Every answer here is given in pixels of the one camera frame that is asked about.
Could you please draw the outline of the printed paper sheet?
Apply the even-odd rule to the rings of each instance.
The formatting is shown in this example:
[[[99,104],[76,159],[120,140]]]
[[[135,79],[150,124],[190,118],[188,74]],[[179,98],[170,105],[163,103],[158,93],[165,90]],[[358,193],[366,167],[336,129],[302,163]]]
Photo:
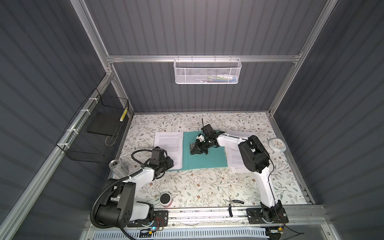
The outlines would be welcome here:
[[[183,132],[156,132],[154,146],[167,151],[168,156],[174,161],[171,170],[183,168]]]

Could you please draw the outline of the teal plastic folder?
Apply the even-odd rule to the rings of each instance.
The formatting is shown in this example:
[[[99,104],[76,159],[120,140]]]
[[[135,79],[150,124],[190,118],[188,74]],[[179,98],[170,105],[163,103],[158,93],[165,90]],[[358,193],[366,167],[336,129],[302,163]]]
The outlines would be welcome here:
[[[208,154],[202,153],[201,155],[191,155],[190,144],[194,144],[196,137],[201,132],[184,132],[183,136],[183,161],[181,168],[173,167],[170,171],[183,171],[194,169],[209,169],[209,168],[226,168],[227,157],[225,148],[210,148]]]

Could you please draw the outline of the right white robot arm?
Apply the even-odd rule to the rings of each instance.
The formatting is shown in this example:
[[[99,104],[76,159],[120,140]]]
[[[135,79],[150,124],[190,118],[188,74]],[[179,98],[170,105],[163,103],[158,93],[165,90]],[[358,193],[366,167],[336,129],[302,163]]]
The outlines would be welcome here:
[[[190,144],[191,155],[208,154],[210,148],[228,147],[239,150],[243,164],[256,175],[256,183],[261,195],[261,216],[266,223],[289,222],[281,200],[278,199],[271,181],[270,155],[255,135],[246,138],[216,131],[211,125],[201,128],[202,133]]]

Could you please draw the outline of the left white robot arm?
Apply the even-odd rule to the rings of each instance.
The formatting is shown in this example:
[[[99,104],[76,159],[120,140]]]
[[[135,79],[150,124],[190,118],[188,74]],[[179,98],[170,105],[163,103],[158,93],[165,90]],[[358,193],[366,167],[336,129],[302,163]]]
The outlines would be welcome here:
[[[123,229],[129,223],[149,225],[154,221],[154,205],[135,199],[136,192],[174,167],[174,161],[166,150],[155,147],[152,155],[133,174],[118,180],[108,179],[101,194],[95,200],[91,211],[92,225],[99,229]]]

